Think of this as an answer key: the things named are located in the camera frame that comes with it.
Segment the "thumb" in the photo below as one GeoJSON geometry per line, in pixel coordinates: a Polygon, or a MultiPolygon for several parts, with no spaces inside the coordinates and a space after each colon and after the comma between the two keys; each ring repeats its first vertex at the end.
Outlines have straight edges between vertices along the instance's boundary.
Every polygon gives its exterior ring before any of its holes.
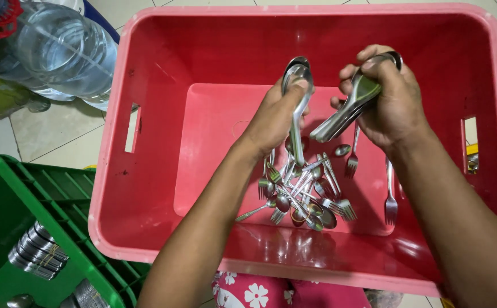
{"type": "Polygon", "coordinates": [[[299,79],[292,83],[288,88],[285,96],[280,100],[282,105],[288,106],[288,109],[294,110],[302,100],[309,89],[309,83],[305,79],[299,79]]]}
{"type": "Polygon", "coordinates": [[[368,60],[361,66],[361,72],[365,77],[377,80],[384,89],[397,87],[404,82],[403,76],[390,60],[383,60],[378,63],[368,60]]]}

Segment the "green plastic crate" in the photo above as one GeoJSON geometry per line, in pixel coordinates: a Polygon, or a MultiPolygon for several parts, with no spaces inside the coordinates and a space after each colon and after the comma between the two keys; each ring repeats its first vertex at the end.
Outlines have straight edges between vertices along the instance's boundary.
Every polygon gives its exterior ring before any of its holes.
{"type": "Polygon", "coordinates": [[[91,242],[87,220],[94,174],[0,155],[0,269],[35,217],[67,253],[68,264],[74,263],[112,308],[132,308],[150,265],[107,258],[91,242]]]}

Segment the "pink plastic crate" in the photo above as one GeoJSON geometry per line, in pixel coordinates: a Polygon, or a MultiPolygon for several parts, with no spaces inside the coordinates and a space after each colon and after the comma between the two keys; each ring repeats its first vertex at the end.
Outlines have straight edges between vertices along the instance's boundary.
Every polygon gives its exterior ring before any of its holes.
{"type": "MultiPolygon", "coordinates": [[[[425,113],[465,171],[464,119],[476,117],[480,169],[466,175],[497,214],[497,21],[468,4],[161,7],[122,32],[88,221],[105,255],[152,262],[290,59],[306,56],[317,87],[309,132],[334,111],[338,72],[371,43],[394,46],[416,74],[425,113]],[[125,151],[132,103],[140,106],[125,151]]],[[[308,160],[339,143],[314,141],[308,160]]],[[[340,186],[359,219],[332,231],[271,226],[270,210],[236,224],[220,269],[438,295],[437,265],[396,184],[399,217],[384,224],[383,153],[361,136],[354,180],[340,186]]],[[[285,160],[278,149],[276,165],[285,160]]],[[[240,212],[256,208],[252,176],[240,212]]]]}

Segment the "stacked cutlery bundle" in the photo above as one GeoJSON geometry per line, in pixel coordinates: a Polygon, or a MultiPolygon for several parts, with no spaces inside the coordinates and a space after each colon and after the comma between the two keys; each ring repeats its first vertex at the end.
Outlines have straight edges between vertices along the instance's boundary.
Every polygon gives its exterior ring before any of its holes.
{"type": "Polygon", "coordinates": [[[87,279],[83,279],[75,287],[74,293],[60,303],[59,308],[110,308],[110,306],[92,284],[87,279]]]}
{"type": "MultiPolygon", "coordinates": [[[[370,59],[375,63],[387,60],[395,63],[397,69],[401,70],[403,59],[397,52],[385,52],[370,59]]],[[[290,136],[285,142],[288,153],[286,163],[280,168],[280,171],[274,168],[275,150],[272,151],[269,161],[264,159],[264,172],[258,181],[258,197],[260,200],[266,200],[266,203],[255,210],[242,214],[236,219],[237,221],[242,221],[264,208],[274,208],[270,220],[275,224],[279,224],[287,213],[290,213],[294,226],[299,227],[305,222],[308,227],[315,231],[321,231],[323,228],[335,228],[336,216],[340,216],[344,221],[357,219],[349,200],[342,199],[342,191],[327,153],[317,155],[317,161],[312,163],[308,163],[304,159],[303,152],[309,146],[309,138],[300,136],[299,122],[313,94],[314,85],[309,61],[303,56],[292,59],[287,65],[281,86],[282,94],[285,95],[288,88],[300,79],[306,80],[309,87],[307,94],[293,113],[290,136]]],[[[340,136],[365,109],[371,107],[372,99],[382,90],[378,83],[367,79],[360,71],[354,74],[351,82],[354,89],[352,94],[348,95],[346,102],[334,115],[311,132],[310,138],[325,143],[340,136]]],[[[344,144],[336,147],[332,152],[333,157],[342,157],[351,150],[344,172],[344,177],[348,179],[353,178],[359,164],[355,154],[359,133],[360,127],[355,123],[353,149],[344,144]]],[[[388,181],[385,224],[395,225],[397,202],[392,193],[393,166],[387,158],[385,163],[388,181]]]]}
{"type": "Polygon", "coordinates": [[[11,264],[47,280],[53,279],[67,260],[68,256],[38,221],[9,252],[11,264]]]}

